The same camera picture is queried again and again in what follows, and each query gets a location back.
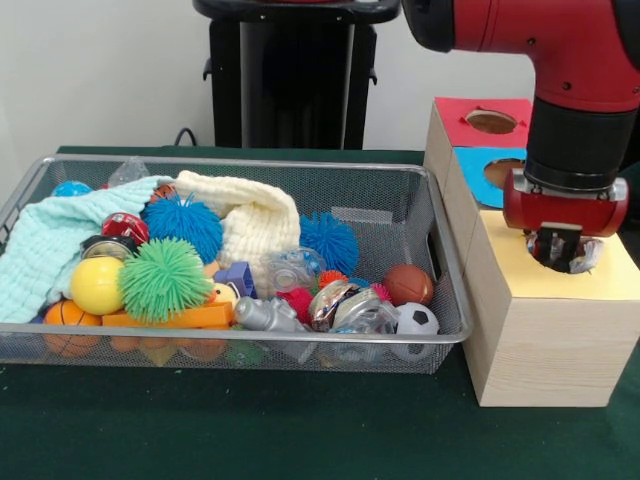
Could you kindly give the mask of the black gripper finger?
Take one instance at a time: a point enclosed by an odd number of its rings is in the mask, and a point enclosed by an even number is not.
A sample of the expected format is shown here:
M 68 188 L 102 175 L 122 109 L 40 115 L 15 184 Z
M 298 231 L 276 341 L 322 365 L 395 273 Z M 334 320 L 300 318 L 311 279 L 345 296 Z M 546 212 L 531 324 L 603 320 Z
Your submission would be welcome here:
M 576 256 L 581 234 L 581 229 L 562 229 L 560 231 L 560 238 L 563 241 L 560 254 L 560 271 L 563 273 L 571 272 L 570 264 Z
M 557 233 L 553 229 L 541 228 L 538 231 L 538 261 L 541 264 L 554 264 L 557 259 L 554 243 Z

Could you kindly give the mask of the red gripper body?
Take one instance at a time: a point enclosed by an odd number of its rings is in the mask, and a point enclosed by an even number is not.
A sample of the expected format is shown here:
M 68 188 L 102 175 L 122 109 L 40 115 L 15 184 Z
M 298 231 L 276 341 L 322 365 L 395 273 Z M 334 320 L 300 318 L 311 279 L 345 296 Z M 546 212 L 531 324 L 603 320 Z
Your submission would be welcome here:
M 614 235 L 626 216 L 629 186 L 617 178 L 606 190 L 567 193 L 529 181 L 522 169 L 507 174 L 503 189 L 506 224 L 519 230 L 579 230 L 586 236 Z

